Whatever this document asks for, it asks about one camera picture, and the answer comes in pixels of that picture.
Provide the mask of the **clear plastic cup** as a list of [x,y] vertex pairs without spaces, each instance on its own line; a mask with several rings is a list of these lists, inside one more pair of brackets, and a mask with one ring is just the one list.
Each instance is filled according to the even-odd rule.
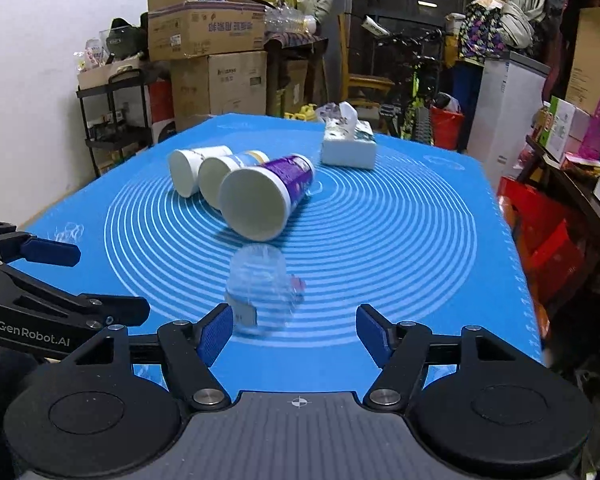
[[288,325],[305,291],[306,282],[287,270],[277,247],[248,244],[230,260],[224,299],[233,310],[238,333],[268,337]]

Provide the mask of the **blue yellow paper cup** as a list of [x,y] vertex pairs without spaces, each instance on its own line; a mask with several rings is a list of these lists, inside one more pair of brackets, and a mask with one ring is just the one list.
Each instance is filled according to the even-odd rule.
[[199,191],[212,208],[220,209],[220,187],[225,177],[235,170],[259,166],[269,160],[261,151],[207,157],[198,171]]

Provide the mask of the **purple paper cup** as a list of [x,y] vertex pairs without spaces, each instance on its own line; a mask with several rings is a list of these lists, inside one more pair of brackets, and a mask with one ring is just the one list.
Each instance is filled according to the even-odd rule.
[[221,214],[227,225],[247,240],[274,240],[283,233],[314,178],[312,162],[300,154],[237,169],[222,181]]

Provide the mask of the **black metal shelf rack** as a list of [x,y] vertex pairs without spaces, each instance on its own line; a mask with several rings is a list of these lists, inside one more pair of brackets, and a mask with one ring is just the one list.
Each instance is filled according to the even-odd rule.
[[[118,107],[116,94],[120,90],[137,89],[140,92],[143,123],[140,126],[131,125],[126,118],[126,111]],[[107,100],[108,113],[99,124],[88,124],[85,100],[104,96]],[[90,153],[95,178],[102,175],[102,170],[96,162],[95,151],[109,154],[117,153],[118,162],[125,160],[124,150],[136,144],[141,150],[154,145],[151,125],[149,122],[149,106],[147,99],[147,84],[141,68],[123,67],[117,73],[109,76],[103,84],[92,88],[76,88],[76,97],[80,103],[84,143]]]

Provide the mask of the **red gift bag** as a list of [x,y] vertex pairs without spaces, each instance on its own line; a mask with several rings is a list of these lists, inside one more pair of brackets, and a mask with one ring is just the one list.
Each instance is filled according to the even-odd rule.
[[547,304],[583,268],[584,250],[574,230],[580,218],[533,186],[508,177],[501,178],[498,197],[507,198],[513,206],[518,240],[527,249],[522,257],[524,272],[531,274],[536,298]]

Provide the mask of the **large lower cardboard box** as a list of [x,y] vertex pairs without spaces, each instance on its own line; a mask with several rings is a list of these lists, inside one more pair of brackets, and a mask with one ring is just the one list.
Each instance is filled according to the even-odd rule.
[[177,132],[227,113],[266,112],[265,51],[218,54],[170,63]]

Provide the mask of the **yellow oil jug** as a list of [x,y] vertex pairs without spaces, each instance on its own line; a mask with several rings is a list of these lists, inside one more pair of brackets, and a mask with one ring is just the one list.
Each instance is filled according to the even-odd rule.
[[300,120],[300,122],[315,122],[316,121],[316,105],[306,104],[300,107],[300,110],[295,113],[286,112],[285,119]]

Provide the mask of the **open top cardboard box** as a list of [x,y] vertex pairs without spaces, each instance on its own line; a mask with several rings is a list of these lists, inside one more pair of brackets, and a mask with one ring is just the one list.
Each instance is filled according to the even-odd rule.
[[265,8],[275,0],[147,0],[153,61],[260,51]]

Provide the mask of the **green white product box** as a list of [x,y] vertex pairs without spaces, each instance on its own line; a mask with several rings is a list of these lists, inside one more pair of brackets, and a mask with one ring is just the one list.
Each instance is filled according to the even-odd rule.
[[556,98],[556,96],[553,96],[550,100],[550,107],[548,108],[544,128],[539,137],[539,144],[558,162],[564,156],[576,111],[577,107]]

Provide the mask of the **white tissue box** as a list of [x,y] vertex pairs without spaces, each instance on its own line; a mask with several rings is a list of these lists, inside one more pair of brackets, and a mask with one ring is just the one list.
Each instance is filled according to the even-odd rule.
[[329,103],[317,110],[317,118],[325,126],[321,147],[321,163],[327,166],[373,170],[377,142],[369,122],[358,119],[349,102]]

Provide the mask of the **red plastic bucket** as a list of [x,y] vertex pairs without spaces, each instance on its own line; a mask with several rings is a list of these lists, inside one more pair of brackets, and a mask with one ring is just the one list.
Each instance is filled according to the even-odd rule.
[[432,106],[429,116],[434,145],[437,148],[455,151],[464,124],[464,115]]

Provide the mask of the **black green bicycle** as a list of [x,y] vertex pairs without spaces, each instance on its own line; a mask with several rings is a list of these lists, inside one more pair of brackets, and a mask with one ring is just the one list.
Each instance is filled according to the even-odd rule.
[[360,29],[370,35],[370,65],[377,75],[343,77],[342,97],[377,110],[381,131],[393,138],[434,143],[431,107],[441,96],[440,79],[448,35],[436,25],[409,20],[392,32],[366,15]]

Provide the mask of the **white chest freezer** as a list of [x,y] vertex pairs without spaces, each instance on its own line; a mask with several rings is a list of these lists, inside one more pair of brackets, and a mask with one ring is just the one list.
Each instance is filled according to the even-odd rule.
[[492,188],[515,173],[534,116],[543,106],[549,72],[548,66],[515,52],[484,62],[467,154],[481,162]]

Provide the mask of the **wooden chair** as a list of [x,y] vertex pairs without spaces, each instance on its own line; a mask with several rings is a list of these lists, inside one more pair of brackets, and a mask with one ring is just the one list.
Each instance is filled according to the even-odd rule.
[[340,100],[354,106],[378,107],[393,88],[393,82],[385,76],[373,74],[373,47],[356,28],[361,20],[350,13],[340,13],[337,18]]

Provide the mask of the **tall brown cardboard box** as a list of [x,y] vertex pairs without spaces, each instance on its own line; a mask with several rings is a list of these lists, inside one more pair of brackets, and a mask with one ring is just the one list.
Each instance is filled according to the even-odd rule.
[[580,12],[566,100],[589,115],[600,102],[600,6]]

